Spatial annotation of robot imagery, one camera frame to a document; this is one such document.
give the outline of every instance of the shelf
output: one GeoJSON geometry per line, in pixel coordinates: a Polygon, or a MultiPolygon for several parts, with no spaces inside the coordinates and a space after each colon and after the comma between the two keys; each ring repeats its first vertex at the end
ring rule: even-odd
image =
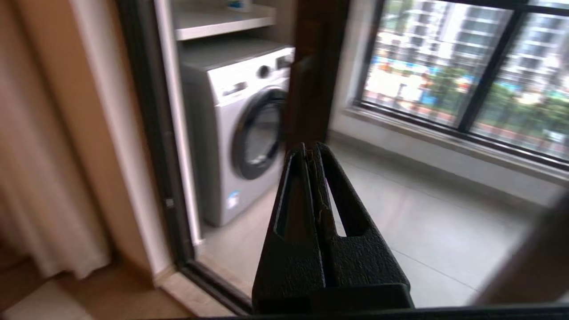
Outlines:
{"type": "Polygon", "coordinates": [[[253,5],[250,13],[241,13],[224,7],[212,7],[188,1],[173,3],[178,41],[275,24],[276,9],[268,6],[253,5]]]}

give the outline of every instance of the curtain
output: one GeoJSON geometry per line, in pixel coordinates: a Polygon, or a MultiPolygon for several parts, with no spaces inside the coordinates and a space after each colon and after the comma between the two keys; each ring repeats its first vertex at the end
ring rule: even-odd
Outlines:
{"type": "Polygon", "coordinates": [[[84,278],[110,263],[108,240],[15,17],[0,1],[0,236],[44,276],[84,278]]]}

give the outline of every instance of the front-loading washing machine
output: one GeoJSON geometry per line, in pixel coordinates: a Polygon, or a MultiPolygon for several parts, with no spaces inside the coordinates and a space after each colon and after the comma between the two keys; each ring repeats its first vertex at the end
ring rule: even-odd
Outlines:
{"type": "Polygon", "coordinates": [[[220,227],[275,186],[294,48],[225,35],[182,43],[180,75],[201,217],[220,227]]]}

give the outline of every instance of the wall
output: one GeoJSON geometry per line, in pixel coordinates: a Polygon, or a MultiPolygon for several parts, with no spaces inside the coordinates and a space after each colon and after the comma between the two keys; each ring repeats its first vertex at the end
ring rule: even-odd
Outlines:
{"type": "Polygon", "coordinates": [[[296,24],[296,1],[294,0],[254,0],[258,5],[273,7],[277,10],[276,24],[253,31],[256,36],[270,41],[294,44],[296,24]]]}
{"type": "Polygon", "coordinates": [[[371,31],[372,1],[354,0],[344,39],[333,103],[331,129],[371,143],[458,176],[505,191],[542,206],[552,206],[564,187],[495,165],[451,149],[429,143],[356,119],[345,114],[354,99],[367,38],[371,31]]]}
{"type": "Polygon", "coordinates": [[[156,275],[171,259],[122,34],[109,4],[17,0],[114,245],[156,275]]]}

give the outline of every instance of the gray floor tile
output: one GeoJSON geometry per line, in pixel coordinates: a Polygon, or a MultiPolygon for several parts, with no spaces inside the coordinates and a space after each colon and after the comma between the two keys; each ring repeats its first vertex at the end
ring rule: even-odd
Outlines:
{"type": "Polygon", "coordinates": [[[382,232],[399,211],[408,188],[381,175],[345,165],[344,172],[369,215],[382,232]]]}
{"type": "MultiPolygon", "coordinates": [[[[535,221],[393,160],[332,142],[346,175],[411,281],[419,307],[468,303],[535,221]]],[[[252,284],[276,189],[229,225],[204,232],[216,262],[252,284]]],[[[339,235],[342,226],[335,210],[339,235]]]]}
{"type": "Polygon", "coordinates": [[[414,190],[382,233],[396,251],[472,288],[483,284],[519,240],[493,219],[414,190]]]}
{"type": "Polygon", "coordinates": [[[359,147],[336,141],[328,145],[342,166],[349,164],[403,185],[409,184],[414,175],[411,168],[359,147]]]}
{"type": "Polygon", "coordinates": [[[413,177],[410,187],[469,211],[487,215],[505,224],[528,227],[535,223],[537,216],[532,212],[524,211],[523,208],[490,199],[484,194],[468,190],[457,183],[441,180],[428,173],[420,173],[413,177]]]}
{"type": "Polygon", "coordinates": [[[464,306],[477,294],[466,286],[399,252],[393,252],[411,283],[415,307],[464,306]]]}

